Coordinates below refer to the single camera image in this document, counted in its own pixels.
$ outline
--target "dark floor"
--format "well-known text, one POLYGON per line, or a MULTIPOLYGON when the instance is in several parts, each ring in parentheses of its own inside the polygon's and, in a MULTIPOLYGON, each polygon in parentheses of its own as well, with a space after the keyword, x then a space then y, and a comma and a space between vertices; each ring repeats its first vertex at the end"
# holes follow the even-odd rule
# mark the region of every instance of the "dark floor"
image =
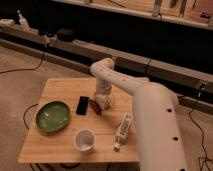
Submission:
MULTIPOLYGON (((38 63, 39 59, 37 58, 0 47, 0 71, 34 67, 38 63)), ((22 115, 30 105, 39 101, 46 80, 53 77, 90 76, 49 62, 44 62, 37 71, 0 75, 0 171, 31 170, 29 165, 17 163, 19 152, 27 135, 22 115)), ((189 108, 179 106, 177 109, 177 118, 182 133, 189 170, 198 171, 197 158, 203 155, 201 134, 190 121, 188 117, 189 111, 189 108)), ((28 123, 30 123, 34 112, 35 108, 28 113, 28 123)), ((198 111, 195 111, 193 116, 195 116, 205 131, 205 146, 209 157, 213 158, 213 116, 198 111)), ((60 169, 58 164, 54 164, 53 166, 55 170, 65 170, 60 169)), ((105 168, 106 164, 84 164, 75 170, 102 171, 105 168)), ((137 166, 135 164, 113 164, 110 170, 132 171, 137 170, 137 166)))

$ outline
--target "bottle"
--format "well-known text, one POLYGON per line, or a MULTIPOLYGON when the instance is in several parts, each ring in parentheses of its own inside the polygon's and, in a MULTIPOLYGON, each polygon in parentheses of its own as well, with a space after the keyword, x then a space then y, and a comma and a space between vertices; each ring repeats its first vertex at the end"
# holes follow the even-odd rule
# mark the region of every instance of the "bottle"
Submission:
POLYGON ((18 10, 17 13, 18 13, 18 16, 19 16, 19 23, 20 23, 22 29, 24 31, 29 31, 30 30, 30 26, 29 26, 26 18, 23 17, 23 15, 21 14, 20 10, 18 10))

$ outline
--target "green plate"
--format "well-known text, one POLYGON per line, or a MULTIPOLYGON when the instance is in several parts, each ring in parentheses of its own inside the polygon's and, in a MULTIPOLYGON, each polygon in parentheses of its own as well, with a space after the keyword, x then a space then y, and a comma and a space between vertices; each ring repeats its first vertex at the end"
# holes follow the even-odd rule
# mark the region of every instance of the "green plate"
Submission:
POLYGON ((59 101, 43 106, 37 116, 36 124, 45 133, 52 133, 64 128, 70 120, 69 107, 59 101))

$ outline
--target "white cup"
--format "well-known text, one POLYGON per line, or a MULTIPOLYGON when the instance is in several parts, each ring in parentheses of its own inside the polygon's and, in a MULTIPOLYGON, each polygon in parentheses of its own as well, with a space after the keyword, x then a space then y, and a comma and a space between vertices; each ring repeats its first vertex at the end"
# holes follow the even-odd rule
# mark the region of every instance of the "white cup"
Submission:
POLYGON ((80 130, 74 137, 74 145, 77 150, 88 153, 92 151, 95 143, 95 135, 88 129, 80 130))

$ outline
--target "smartphone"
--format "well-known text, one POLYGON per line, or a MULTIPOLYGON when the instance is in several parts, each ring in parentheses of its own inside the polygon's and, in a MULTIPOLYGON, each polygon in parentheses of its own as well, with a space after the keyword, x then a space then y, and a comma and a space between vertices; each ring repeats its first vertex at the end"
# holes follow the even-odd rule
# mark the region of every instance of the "smartphone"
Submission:
POLYGON ((76 113, 78 115, 86 115, 88 103, 89 103, 89 97, 80 96, 76 113))

